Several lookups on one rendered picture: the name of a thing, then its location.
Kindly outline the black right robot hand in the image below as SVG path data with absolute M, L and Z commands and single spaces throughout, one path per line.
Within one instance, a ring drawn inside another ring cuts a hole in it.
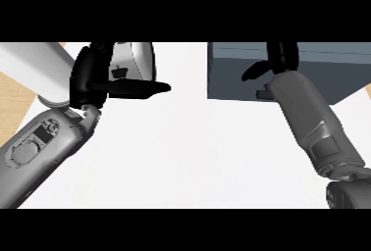
M 296 71 L 299 68 L 299 46 L 296 42 L 268 42 L 268 59 L 256 62 L 246 70 L 242 80 L 258 79 L 267 72 L 276 74 Z

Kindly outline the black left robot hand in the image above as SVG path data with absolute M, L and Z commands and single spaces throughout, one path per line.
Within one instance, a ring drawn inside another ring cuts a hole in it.
M 172 86 L 157 80 L 151 42 L 92 42 L 85 46 L 70 77 L 70 106 L 104 108 L 108 98 L 148 99 Z

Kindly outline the dark blue-grey box cabinet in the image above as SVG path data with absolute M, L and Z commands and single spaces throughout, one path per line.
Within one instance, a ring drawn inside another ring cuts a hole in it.
M 371 42 L 299 42 L 299 72 L 335 105 L 371 83 Z M 247 68 L 267 59 L 265 42 L 208 43 L 208 98 L 259 101 L 268 72 L 242 81 Z

